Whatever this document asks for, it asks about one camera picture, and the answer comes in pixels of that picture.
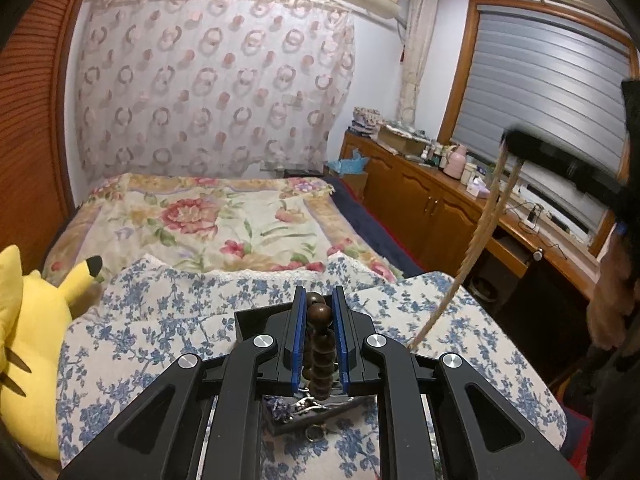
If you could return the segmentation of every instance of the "wooden bead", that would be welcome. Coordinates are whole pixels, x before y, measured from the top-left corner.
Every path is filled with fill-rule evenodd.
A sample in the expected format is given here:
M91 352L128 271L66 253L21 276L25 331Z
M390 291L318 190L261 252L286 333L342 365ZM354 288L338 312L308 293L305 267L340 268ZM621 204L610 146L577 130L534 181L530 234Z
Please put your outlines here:
M314 377L312 379L311 383L318 390L330 390L331 386L334 384L334 378L332 376L331 377L323 377L322 379L318 378L318 377Z
M335 352L334 331L327 330L325 334L316 334L313 338L313 350L321 354Z
M335 353L321 354L319 352L313 352L311 354L311 362L313 366L333 366L335 360Z
M322 294L318 292L308 292L306 294L306 307L309 308L314 303L325 303Z
M327 400L331 395L331 388L320 389L316 387L313 383L309 383L309 394L315 400Z
M306 311L306 320L315 330L322 331L331 325L334 315L324 303L314 303Z
M314 366L311 369L312 377L315 379L326 379L334 376L334 365Z

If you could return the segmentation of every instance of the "sheer curtain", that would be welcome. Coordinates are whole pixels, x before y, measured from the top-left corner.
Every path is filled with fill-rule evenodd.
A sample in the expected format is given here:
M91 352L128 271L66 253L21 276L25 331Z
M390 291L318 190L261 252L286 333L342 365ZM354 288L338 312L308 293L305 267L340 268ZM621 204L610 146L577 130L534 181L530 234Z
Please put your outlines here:
M315 164L351 84L353 23L313 0L92 0L77 136L90 183Z
M402 63L402 86L396 118L413 126L420 81L431 45L438 0L409 0L409 19Z

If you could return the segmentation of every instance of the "pink thermos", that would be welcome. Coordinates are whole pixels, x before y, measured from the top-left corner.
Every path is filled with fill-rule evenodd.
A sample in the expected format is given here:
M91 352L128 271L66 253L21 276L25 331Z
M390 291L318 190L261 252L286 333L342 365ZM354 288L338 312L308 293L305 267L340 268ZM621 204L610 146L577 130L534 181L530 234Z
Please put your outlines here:
M460 144L454 152L449 153L447 165L444 172L449 176L459 180L462 172L465 170L466 163L466 146Z

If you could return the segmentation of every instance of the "window blind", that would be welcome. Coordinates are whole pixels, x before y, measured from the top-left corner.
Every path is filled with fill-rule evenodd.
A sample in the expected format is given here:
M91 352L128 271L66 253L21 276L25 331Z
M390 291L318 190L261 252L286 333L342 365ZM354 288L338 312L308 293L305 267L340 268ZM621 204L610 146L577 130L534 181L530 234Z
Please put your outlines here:
M452 138L489 160L505 128L528 124L616 172L625 141L626 45L544 12L479 6L478 38ZM592 230L603 207L530 164L523 179Z

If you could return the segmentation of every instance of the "hand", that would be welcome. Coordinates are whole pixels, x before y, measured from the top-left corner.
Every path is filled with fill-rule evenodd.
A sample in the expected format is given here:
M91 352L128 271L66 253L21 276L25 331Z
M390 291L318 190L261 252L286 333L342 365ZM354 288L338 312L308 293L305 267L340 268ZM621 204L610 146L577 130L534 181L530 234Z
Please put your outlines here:
M587 307L591 339L605 350L622 344L626 335L623 316L631 314L634 302L640 300L640 280L633 288L625 283L631 275L631 260L624 247L623 234L623 226L611 234L609 249L600 261L600 278ZM639 344L633 344L633 350L638 349Z

